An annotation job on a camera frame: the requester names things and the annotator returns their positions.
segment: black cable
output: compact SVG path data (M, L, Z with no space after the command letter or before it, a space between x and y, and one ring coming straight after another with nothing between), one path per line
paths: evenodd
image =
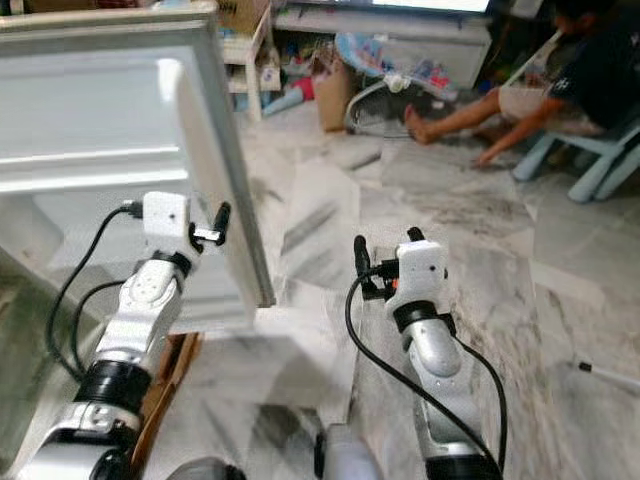
M87 373L86 368L84 367L82 360L80 360L80 355L78 353L78 327L80 326L80 317L82 316L82 310L84 309L84 305L91 299L93 295L96 293L105 290L107 288L116 287L118 285L124 284L125 280L116 280L113 282L103 283L102 285L98 285L97 287L93 287L78 302L78 306L73 312L73 316L71 317L71 354L73 355L73 360L76 363L76 369L84 376Z
M62 300L64 299L64 296L67 293L69 286L75 280L75 278L78 276L80 271L84 268L84 266L87 264L87 262L89 261L89 258L91 258L91 255L93 255L93 252L98 246L98 242L100 241L100 238L102 237L102 234L104 233L105 229L109 225L109 222L111 222L111 220L113 220L113 218L119 215L120 213L127 213L129 211L130 211L130 207L122 206L122 207L116 208L105 217L105 219L102 221L102 224L98 228L98 231L93 237L93 241L91 242L89 249L84 254L84 257L82 257L82 260L80 260L80 263L78 263L78 265L73 270L73 272L71 272L71 275L69 275L69 278L67 278L67 280L64 282L64 285L62 285L62 288L58 292L58 295L56 296L53 302L53 306L51 307L51 310L49 311L49 315L47 317L47 326L45 329L45 341L47 344L47 350L49 351L53 359L56 362L58 362L60 365L62 365L62 367L69 373L69 375L71 375L73 379L78 383L80 383L80 381L82 380L82 373L76 371L76 369L69 364L67 359L64 358L64 356L62 355L62 352L58 348L58 345L56 345L55 337L53 334L53 330L56 322L56 316L58 315L58 310L60 309L60 305L62 304Z
M402 374L400 371L393 368L387 362L378 357L375 353L367 348L367 346L362 343L358 335L356 334L355 329L353 328L353 323L351 320L351 303L353 302L353 296L358 289L358 286L371 275L375 274L375 268L369 270L368 272L363 273L358 276L356 280L351 285L349 289L349 293L347 294L347 300L345 302L345 321L347 324L347 331L349 332L349 336L353 343L356 344L358 350L360 350L369 360L375 363L382 370L387 372L393 378L398 380L400 383L404 384L406 387L411 389L413 393L422 398L425 402L433 405L437 410L440 411L447 419L449 419L456 427L458 427L465 435L467 435L473 443L477 445L477 447L482 451L486 460L491 464L491 466L495 469L495 473L502 478L502 474L500 469L498 468L498 464L496 463L491 451L484 444L482 439L476 435L476 433L466 424L464 423L455 413L445 407L442 403L440 403L436 398L430 395L426 390L424 390L420 385L412 381L409 377Z
M508 419L507 419L507 397L504 393L504 387L502 385L502 381L498 376L493 365L489 363L489 360L484 358L480 352L474 350L469 345L465 344L462 340L457 337L454 337L456 341L460 344L464 350L473 355L491 374L491 378L493 379L493 383L496 385L496 390L498 391L498 398L500 399L500 451L498 454L498 466L500 467L500 471L504 472L504 464L507 457L507 434L508 434Z

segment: tv stand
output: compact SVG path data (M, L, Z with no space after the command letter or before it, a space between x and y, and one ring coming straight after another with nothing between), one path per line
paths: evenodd
M288 6L277 13L276 30L366 33L388 36L441 62L461 88L471 88L491 46L486 20L461 15L431 17L389 10Z

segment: person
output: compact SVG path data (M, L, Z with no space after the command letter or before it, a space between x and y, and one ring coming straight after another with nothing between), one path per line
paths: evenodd
M580 38L573 58L548 87L499 87L442 120L421 119L409 105L405 125L418 143L480 125L503 114L510 131L479 158L489 165L502 151L540 129L597 135L623 121L640 102L640 15L615 0L555 0L555 24Z

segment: shorts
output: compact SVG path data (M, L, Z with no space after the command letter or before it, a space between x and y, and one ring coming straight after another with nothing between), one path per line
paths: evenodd
M518 121L534 113L547 96L547 89L528 87L500 87L498 103L507 120ZM604 133L579 107L569 106L550 118L545 127L559 133L593 136Z

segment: black shirt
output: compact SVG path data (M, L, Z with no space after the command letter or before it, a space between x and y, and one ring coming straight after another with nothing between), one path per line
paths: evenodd
M586 37L549 96L581 107L611 128L640 103L640 13L624 9L602 32Z

